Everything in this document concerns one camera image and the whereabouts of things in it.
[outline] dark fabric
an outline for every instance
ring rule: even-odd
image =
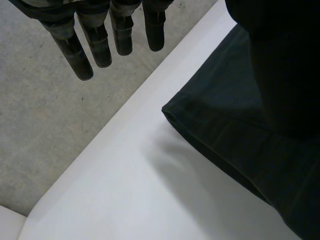
[[[287,136],[320,132],[319,0],[226,0],[250,34],[253,74],[269,125]]]
[[[162,111],[225,173],[273,206],[302,239],[320,239],[320,138],[275,133],[237,25]]]

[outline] concrete floor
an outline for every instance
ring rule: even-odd
[[[143,11],[133,14],[133,53],[112,54],[77,79],[49,33],[8,1],[0,1],[0,205],[27,216],[41,196],[217,0],[175,0],[166,12],[165,46],[152,52]]]

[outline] dark green cloth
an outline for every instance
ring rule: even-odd
[[[320,138],[289,138],[268,126],[249,41],[237,25],[162,111],[194,148],[273,206],[298,236],[320,239]]]

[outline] white surface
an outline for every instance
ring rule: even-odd
[[[219,0],[43,196],[20,240],[298,239],[161,113],[234,25]]]
[[[26,217],[0,206],[0,239],[17,240]]]

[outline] black object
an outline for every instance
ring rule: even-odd
[[[95,63],[100,68],[111,65],[105,19],[108,11],[112,23],[116,50],[126,56],[133,51],[131,15],[142,0],[9,0],[29,18],[39,20],[47,29],[81,80],[94,73],[74,30],[74,14],[89,44]],[[165,43],[165,10],[173,0],[143,0],[145,30],[149,47],[159,51]]]
[[[237,25],[162,111],[193,147],[273,206],[298,236],[320,239],[320,136],[291,138],[269,127],[249,46],[249,34]]]

